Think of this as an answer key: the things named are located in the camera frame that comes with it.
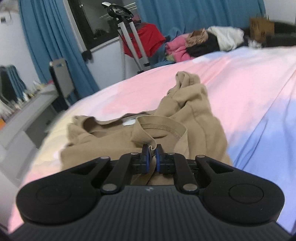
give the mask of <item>blue curtain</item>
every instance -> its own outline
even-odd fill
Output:
[[[12,84],[13,89],[15,90],[15,94],[20,99],[23,98],[23,92],[27,89],[25,83],[21,80],[17,73],[17,69],[13,65],[9,65],[6,67],[6,72],[8,74],[9,80]]]
[[[64,58],[80,98],[99,87],[79,51],[63,0],[19,0],[22,27],[42,83],[51,80],[49,62]]]
[[[263,0],[136,0],[142,21],[163,35],[173,27],[190,33],[210,26],[249,26],[249,18],[265,14]]]

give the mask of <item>gray desk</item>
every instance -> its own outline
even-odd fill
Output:
[[[58,97],[54,85],[45,87],[17,112],[0,131],[0,223],[8,224],[18,187],[57,116],[51,107]]]

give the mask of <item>black ribbed surface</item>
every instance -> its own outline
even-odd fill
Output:
[[[278,224],[241,227],[207,212],[198,197],[174,186],[127,186],[104,196],[84,218],[63,226],[26,223],[11,235],[15,241],[286,241]]]

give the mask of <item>mattress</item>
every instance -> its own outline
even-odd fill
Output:
[[[178,71],[198,74],[206,85],[235,167],[273,181],[283,190],[285,206],[278,223],[292,232],[296,220],[296,47],[242,47],[211,53],[152,69],[77,102],[45,139],[23,184],[61,170],[59,152],[67,144],[67,124],[74,115],[104,121],[156,109],[175,85]],[[10,232],[21,224],[14,207]]]

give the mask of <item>bed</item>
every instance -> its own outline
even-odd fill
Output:
[[[156,109],[175,85],[177,71],[198,74],[213,114],[228,140],[234,166],[275,182],[285,194],[278,223],[288,232],[296,221],[296,47],[253,50],[242,47],[155,68],[112,85],[73,105],[45,139],[23,184],[59,172],[59,152],[67,144],[74,115],[110,120]],[[16,207],[12,232],[22,224]]]

